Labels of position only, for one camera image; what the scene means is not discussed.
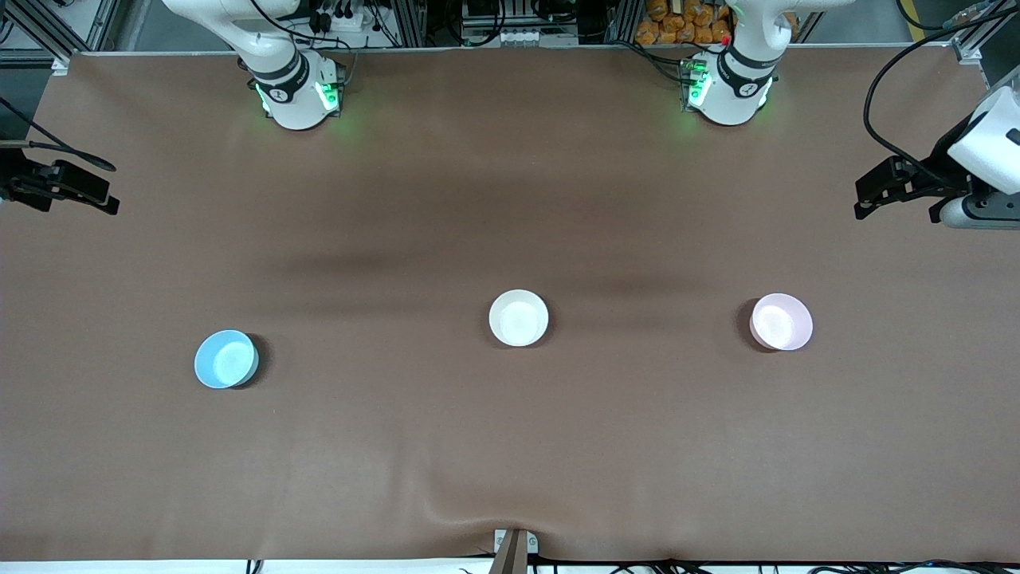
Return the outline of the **pink bowl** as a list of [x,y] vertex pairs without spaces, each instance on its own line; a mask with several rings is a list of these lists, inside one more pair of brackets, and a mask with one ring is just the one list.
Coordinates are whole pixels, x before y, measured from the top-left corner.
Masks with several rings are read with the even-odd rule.
[[804,348],[814,333],[814,319],[800,299],[775,292],[759,298],[751,308],[751,337],[769,350],[793,352]]

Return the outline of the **blue bowl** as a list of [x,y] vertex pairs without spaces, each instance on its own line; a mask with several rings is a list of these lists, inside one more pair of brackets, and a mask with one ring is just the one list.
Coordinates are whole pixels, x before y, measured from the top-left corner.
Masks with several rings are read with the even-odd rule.
[[194,354],[194,375],[208,388],[241,387],[252,380],[259,363],[254,341],[244,332],[227,329],[201,342]]

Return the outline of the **white bowl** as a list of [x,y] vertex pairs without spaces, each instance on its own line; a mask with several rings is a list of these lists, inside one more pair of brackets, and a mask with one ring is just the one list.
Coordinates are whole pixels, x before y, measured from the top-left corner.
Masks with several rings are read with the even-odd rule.
[[488,310],[489,331],[510,348],[527,348],[547,333],[550,312],[536,292],[513,289],[496,297]]

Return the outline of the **orange snack bag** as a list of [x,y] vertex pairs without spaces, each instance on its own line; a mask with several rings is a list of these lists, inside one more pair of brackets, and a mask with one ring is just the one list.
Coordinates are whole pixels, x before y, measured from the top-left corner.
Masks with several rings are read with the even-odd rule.
[[736,23],[736,12],[724,0],[644,0],[634,43],[726,45]]

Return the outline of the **white power strip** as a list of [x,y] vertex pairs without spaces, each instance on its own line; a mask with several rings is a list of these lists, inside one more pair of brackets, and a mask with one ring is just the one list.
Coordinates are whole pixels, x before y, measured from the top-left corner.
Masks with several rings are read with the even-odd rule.
[[367,33],[375,25],[375,19],[363,7],[346,10],[345,5],[339,5],[339,11],[317,10],[309,16],[309,28],[317,35],[325,33]]

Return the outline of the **brown table mat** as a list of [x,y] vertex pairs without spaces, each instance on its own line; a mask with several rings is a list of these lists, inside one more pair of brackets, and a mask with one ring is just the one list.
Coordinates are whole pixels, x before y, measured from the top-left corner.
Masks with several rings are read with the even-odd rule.
[[[617,49],[362,56],[292,133],[230,56],[80,56],[115,217],[0,207],[0,560],[1020,563],[1020,231],[853,215],[892,49],[712,126]],[[542,340],[489,331],[542,297]],[[810,342],[763,348],[775,292]],[[197,381],[222,330],[248,384]]]

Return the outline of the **aluminium frame post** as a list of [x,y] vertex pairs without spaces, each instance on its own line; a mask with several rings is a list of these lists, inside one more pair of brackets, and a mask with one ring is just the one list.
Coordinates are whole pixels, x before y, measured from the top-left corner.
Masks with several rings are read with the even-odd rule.
[[408,49],[423,48],[426,43],[427,3],[429,0],[390,0],[398,28],[398,43]]
[[0,0],[0,69],[65,75],[73,55],[99,52],[124,0]]
[[602,43],[631,42],[644,14],[645,0],[605,0],[606,14]]
[[977,0],[958,12],[950,21],[958,32],[951,37],[951,47],[961,65],[979,65],[980,48],[1004,28],[1020,8],[1017,0]]

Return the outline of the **grey metal bracket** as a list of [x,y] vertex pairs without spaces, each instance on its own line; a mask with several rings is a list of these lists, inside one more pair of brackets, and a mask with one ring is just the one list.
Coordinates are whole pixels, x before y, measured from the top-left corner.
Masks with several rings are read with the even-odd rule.
[[539,555],[539,541],[538,537],[531,531],[526,531],[523,529],[497,529],[494,531],[494,545],[492,545],[492,553],[498,553],[500,547],[503,546],[504,541],[511,539],[513,541],[513,532],[516,532],[516,540],[518,544],[526,547],[528,555]]

